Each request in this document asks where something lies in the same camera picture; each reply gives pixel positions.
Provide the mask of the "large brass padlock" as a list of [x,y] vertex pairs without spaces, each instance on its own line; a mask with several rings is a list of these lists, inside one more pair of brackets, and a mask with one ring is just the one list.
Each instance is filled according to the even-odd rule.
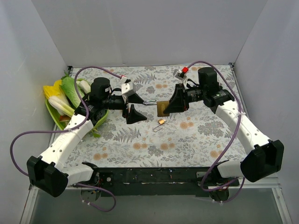
[[156,101],[156,100],[147,100],[143,102],[144,105],[156,105],[157,106],[157,116],[158,117],[169,117],[169,113],[164,111],[169,105],[169,101]]

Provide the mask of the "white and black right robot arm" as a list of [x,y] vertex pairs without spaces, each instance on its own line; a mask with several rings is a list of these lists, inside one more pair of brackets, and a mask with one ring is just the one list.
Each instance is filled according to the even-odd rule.
[[222,185],[228,178],[243,177],[256,182],[280,171],[284,153],[284,145],[279,140],[271,140],[258,130],[246,114],[241,112],[236,97],[232,92],[223,89],[217,80],[217,71],[211,67],[198,70],[199,82],[190,86],[186,77],[188,68],[175,70],[174,77],[181,80],[169,104],[163,110],[165,114],[185,112],[189,104],[202,101],[234,132],[244,147],[247,156],[242,161],[218,162],[208,174],[212,182]]

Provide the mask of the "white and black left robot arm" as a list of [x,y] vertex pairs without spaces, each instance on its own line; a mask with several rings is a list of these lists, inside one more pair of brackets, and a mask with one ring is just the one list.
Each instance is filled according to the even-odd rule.
[[65,132],[40,154],[27,161],[30,183],[53,197],[61,195],[67,186],[85,183],[90,187],[99,183],[97,166],[83,162],[73,168],[65,168],[65,162],[77,144],[104,118],[108,110],[121,110],[127,124],[144,121],[147,118],[135,110],[134,104],[142,104],[135,92],[135,85],[126,79],[118,89],[121,95],[114,95],[110,81],[99,77],[91,84],[91,91],[83,97],[85,105],[75,110]]

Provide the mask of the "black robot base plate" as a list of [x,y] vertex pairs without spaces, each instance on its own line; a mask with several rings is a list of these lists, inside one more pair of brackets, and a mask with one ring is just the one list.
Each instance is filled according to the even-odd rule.
[[216,199],[228,199],[228,190],[209,193],[200,188],[207,170],[207,167],[98,168],[98,179],[83,184],[104,188],[115,196],[213,195]]

